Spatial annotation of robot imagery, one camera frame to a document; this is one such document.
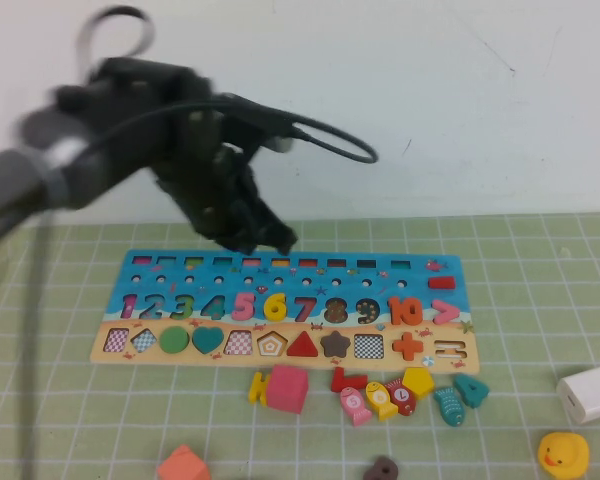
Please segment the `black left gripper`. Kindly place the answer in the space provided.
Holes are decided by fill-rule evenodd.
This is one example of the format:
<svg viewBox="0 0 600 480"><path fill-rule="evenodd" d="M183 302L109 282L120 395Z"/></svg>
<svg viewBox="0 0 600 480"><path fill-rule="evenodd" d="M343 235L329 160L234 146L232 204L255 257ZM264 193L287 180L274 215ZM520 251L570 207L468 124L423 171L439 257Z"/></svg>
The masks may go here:
<svg viewBox="0 0 600 480"><path fill-rule="evenodd" d="M251 254L259 245L289 254L298 240L259 198L251 168L228 146L206 158L161 162L154 174L193 229L227 250Z"/></svg>

